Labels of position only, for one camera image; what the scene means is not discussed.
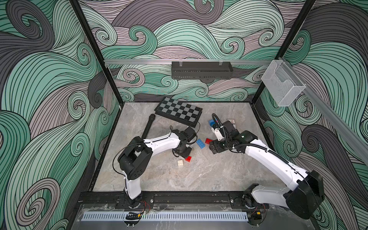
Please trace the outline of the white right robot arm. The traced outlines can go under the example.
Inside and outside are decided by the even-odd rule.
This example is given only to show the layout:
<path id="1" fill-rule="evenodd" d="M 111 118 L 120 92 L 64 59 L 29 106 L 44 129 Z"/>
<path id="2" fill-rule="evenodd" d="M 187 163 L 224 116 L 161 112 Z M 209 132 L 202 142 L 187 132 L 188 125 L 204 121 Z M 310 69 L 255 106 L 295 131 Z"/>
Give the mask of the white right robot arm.
<path id="1" fill-rule="evenodd" d="M 251 207 L 271 204 L 288 208 L 302 219 L 309 219 L 324 201 L 323 177 L 315 170 L 307 171 L 280 156 L 249 131 L 226 133 L 213 130 L 210 142 L 213 154 L 231 150 L 254 158 L 275 174 L 284 187 L 253 185 L 246 190 Z"/>

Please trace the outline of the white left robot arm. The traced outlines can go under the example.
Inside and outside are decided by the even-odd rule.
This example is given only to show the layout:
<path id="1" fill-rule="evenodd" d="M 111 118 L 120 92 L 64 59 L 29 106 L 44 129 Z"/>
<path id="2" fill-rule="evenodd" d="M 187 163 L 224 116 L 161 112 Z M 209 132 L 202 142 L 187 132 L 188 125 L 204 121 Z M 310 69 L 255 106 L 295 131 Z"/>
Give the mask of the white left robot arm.
<path id="1" fill-rule="evenodd" d="M 188 158 L 197 134 L 193 128 L 184 131 L 174 129 L 169 134 L 154 138 L 135 137 L 118 156 L 118 163 L 125 177 L 125 196 L 131 207 L 137 207 L 142 200 L 140 177 L 145 172 L 151 158 L 171 150 L 175 157 Z"/>

